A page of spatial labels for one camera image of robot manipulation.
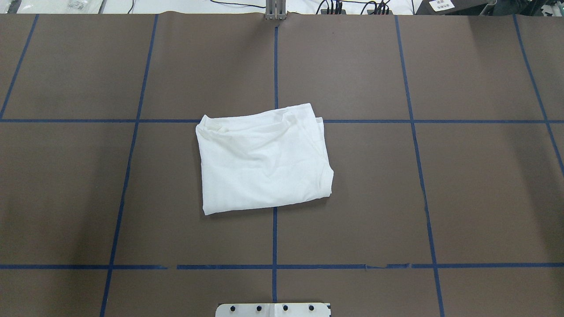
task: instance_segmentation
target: white cloth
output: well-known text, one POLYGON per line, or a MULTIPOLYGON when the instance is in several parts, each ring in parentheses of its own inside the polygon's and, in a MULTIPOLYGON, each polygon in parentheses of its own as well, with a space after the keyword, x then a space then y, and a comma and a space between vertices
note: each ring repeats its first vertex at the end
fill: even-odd
POLYGON ((204 214, 296 204, 331 194, 323 119, 311 104, 196 126, 204 214))

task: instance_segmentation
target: black cable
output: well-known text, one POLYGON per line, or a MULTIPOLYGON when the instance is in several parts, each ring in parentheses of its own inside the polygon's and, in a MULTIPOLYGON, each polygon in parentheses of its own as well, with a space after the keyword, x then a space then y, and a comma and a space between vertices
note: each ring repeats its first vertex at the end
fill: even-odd
POLYGON ((341 2, 351 2, 351 3, 360 3, 361 5, 365 5, 366 1, 353 1, 353 0, 340 0, 341 2))
POLYGON ((219 3, 220 5, 235 5, 235 6, 255 7, 255 8, 266 9, 266 7, 261 7, 261 6, 257 6, 257 5, 250 5, 248 3, 221 2, 221 1, 216 1, 216 0, 210 0, 210 1, 213 2, 213 3, 219 3))
POLYGON ((135 6, 135 0, 131 0, 131 7, 129 8, 129 11, 127 12, 127 14, 131 13, 131 11, 133 10, 133 6, 135 6))
POLYGON ((377 14, 381 14, 381 15, 389 14, 390 13, 390 7, 387 4, 390 1, 391 0, 384 2, 384 0, 382 0, 382 2, 380 2, 380 5, 378 6, 378 13, 377 14))
POLYGON ((319 4, 318 10, 315 11, 315 14, 319 13, 319 10, 321 9, 321 6, 323 5, 323 2, 327 3, 327 11, 329 11, 329 2, 327 2, 327 0, 323 0, 321 1, 321 3, 319 4))
POLYGON ((378 4, 378 7, 376 8, 376 10, 374 10, 374 12, 372 12, 372 14, 374 14, 374 15, 381 15, 384 6, 386 6, 386 5, 384 4, 384 1, 380 2, 380 3, 378 4))
POLYGON ((362 11, 360 12, 360 14, 363 14, 363 13, 364 13, 364 9, 366 9, 366 7, 367 7, 369 4, 371 4, 371 3, 374 3, 374 12, 376 12, 376 6, 378 5, 378 4, 376 3, 376 1, 368 1, 368 2, 366 2, 366 3, 364 4, 364 7, 362 7, 362 11))

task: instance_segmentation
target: white label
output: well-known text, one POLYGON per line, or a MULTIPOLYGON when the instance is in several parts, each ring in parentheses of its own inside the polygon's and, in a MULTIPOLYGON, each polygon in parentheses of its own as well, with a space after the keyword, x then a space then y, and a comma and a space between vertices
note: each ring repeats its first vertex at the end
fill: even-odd
POLYGON ((429 4, 431 5, 431 8, 435 10, 435 12, 452 9, 455 7, 455 5, 452 4, 451 0, 433 0, 429 1, 429 4))
POLYGON ((67 7, 71 8, 71 9, 76 9, 76 10, 84 10, 84 6, 85 4, 87 4, 88 1, 81 1, 81 0, 69 0, 67 7))

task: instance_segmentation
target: white metal plate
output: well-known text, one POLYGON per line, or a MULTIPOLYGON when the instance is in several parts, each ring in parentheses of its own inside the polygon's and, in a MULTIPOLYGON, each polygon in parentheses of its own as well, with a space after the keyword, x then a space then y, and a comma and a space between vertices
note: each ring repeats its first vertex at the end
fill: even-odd
POLYGON ((330 307, 328 303, 221 304, 215 317, 331 317, 330 307))

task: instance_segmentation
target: blue tape line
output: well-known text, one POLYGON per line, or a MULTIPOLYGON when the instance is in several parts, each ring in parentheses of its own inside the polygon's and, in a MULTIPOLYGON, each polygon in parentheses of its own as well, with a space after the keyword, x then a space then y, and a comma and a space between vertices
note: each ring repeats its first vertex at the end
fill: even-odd
POLYGON ((274 28, 274 109, 278 109, 278 27, 274 28))
POLYGON ((392 119, 392 120, 339 120, 339 119, 327 119, 323 120, 326 124, 408 124, 410 120, 392 119))
MULTIPOLYGON (((200 123, 200 119, 139 119, 139 123, 200 123)), ((416 124, 544 124, 544 120, 434 120, 414 119, 416 124)), ((0 119, 11 123, 135 123, 136 119, 0 119)), ((326 119, 326 124, 410 124, 404 119, 326 119)), ((548 120, 551 124, 564 124, 564 120, 548 120)))
POLYGON ((2 119, 13 123, 135 123, 135 119, 2 119))
POLYGON ((271 270, 270 264, 177 265, 177 270, 271 270))
POLYGON ((410 264, 388 264, 387 266, 370 266, 366 264, 279 264, 280 270, 385 270, 410 268, 410 264))
POLYGON ((554 148, 554 152, 556 153, 556 158, 558 159, 558 164, 560 165, 560 172, 564 176, 564 164, 562 163, 562 157, 560 156, 560 151, 558 150, 558 146, 556 145, 556 140, 554 139, 554 135, 552 134, 552 129, 550 128, 550 123, 548 122, 547 112, 544 109, 543 100, 540 97, 540 93, 536 85, 535 77, 532 74, 531 66, 529 65, 528 62, 527 53, 525 52, 525 46, 523 45, 523 39, 521 38, 521 31, 519 30, 519 23, 517 22, 517 16, 515 14, 513 15, 513 23, 515 24, 515 31, 517 32, 517 38, 519 39, 519 46, 521 47, 523 60, 525 61, 525 66, 527 67, 527 71, 531 79, 532 87, 535 90, 536 100, 539 102, 540 110, 543 113, 544 123, 547 126, 548 135, 550 136, 552 147, 554 148))
MULTIPOLYGON (((419 144, 417 142, 417 132, 415 130, 415 121, 413 118, 413 108, 411 105, 411 95, 409 94, 409 85, 407 82, 407 71, 406 71, 406 61, 403 55, 403 47, 402 47, 402 36, 399 29, 399 20, 398 16, 394 15, 395 19, 395 29, 398 36, 398 48, 399 48, 399 57, 402 62, 402 72, 403 72, 403 83, 406 89, 406 97, 407 97, 407 108, 409 110, 409 120, 411 120, 411 134, 413 136, 413 146, 415 147, 415 157, 417 160, 417 170, 419 172, 419 183, 421 185, 421 190, 423 191, 423 199, 425 203, 425 216, 427 217, 427 234, 429 236, 429 247, 431 249, 431 259, 433 260, 433 264, 437 264, 437 257, 435 255, 435 244, 433 240, 433 229, 431 228, 431 216, 429 215, 429 204, 427 202, 427 191, 425 189, 425 180, 423 178, 423 169, 421 167, 421 157, 419 155, 419 144)), ((440 280, 439 280, 439 270, 437 268, 433 269, 433 273, 435 275, 435 287, 437 289, 437 301, 439 304, 439 313, 441 317, 444 317, 444 306, 443 306, 443 295, 440 289, 440 280)))
POLYGON ((179 123, 179 124, 185 124, 185 123, 195 123, 195 124, 199 124, 200 123, 200 119, 140 119, 139 122, 141 123, 158 123, 158 124, 166 124, 166 123, 179 123))
POLYGON ((113 270, 168 270, 162 265, 114 265, 113 270))
POLYGON ((107 270, 109 265, 1 264, 0 270, 107 270))
POLYGON ((543 124, 544 120, 413 120, 417 124, 543 124))
POLYGON ((100 309, 100 317, 104 317, 105 307, 108 302, 109 286, 112 280, 112 266, 116 258, 117 241, 120 237, 120 227, 121 219, 124 214, 125 205, 125 192, 127 191, 127 184, 129 183, 129 174, 131 172, 131 159, 133 158, 133 150, 135 148, 135 142, 137 139, 137 131, 139 129, 139 119, 141 118, 141 110, 143 108, 143 98, 145 96, 145 88, 147 86, 147 77, 149 75, 149 66, 151 64, 151 55, 153 53, 153 44, 155 43, 155 33, 157 30, 158 14, 155 14, 155 20, 153 22, 153 32, 151 33, 151 42, 149 43, 149 53, 147 54, 147 63, 145 66, 145 74, 143 76, 143 84, 141 85, 141 94, 139 96, 139 105, 137 107, 137 116, 135 122, 135 128, 133 128, 133 137, 131 139, 131 147, 129 148, 129 157, 127 158, 127 168, 125 170, 124 187, 121 191, 120 209, 117 214, 116 230, 113 235, 112 243, 112 253, 110 254, 108 275, 106 277, 106 284, 104 287, 104 297, 102 298, 102 307, 100 309))
POLYGON ((511 267, 564 267, 564 263, 443 263, 414 264, 413 268, 511 268, 511 267))
MULTIPOLYGON (((564 267, 564 262, 522 263, 416 263, 370 266, 366 264, 278 264, 279 270, 389 270, 430 268, 511 268, 511 267, 564 267)), ((68 265, 68 264, 0 264, 0 270, 167 270, 162 265, 68 265)), ((243 265, 177 265, 177 270, 272 270, 270 264, 243 265)))
POLYGON ((272 209, 272 302, 278 300, 278 207, 272 209))
MULTIPOLYGON (((274 28, 274 109, 278 109, 278 27, 274 28)), ((272 302, 278 301, 278 208, 272 209, 272 302)))
POLYGON ((24 61, 25 53, 28 51, 29 42, 32 40, 32 35, 37 24, 37 19, 39 19, 39 14, 36 14, 35 18, 33 19, 32 28, 29 30, 28 38, 25 40, 25 45, 24 49, 21 51, 20 60, 17 61, 16 70, 14 71, 14 75, 12 76, 12 81, 10 82, 8 92, 6 92, 6 98, 4 98, 2 109, 0 110, 0 119, 2 119, 2 117, 4 116, 4 112, 6 111, 6 107, 8 106, 8 101, 10 100, 12 89, 14 88, 14 84, 16 83, 17 74, 20 72, 20 67, 22 62, 24 61))

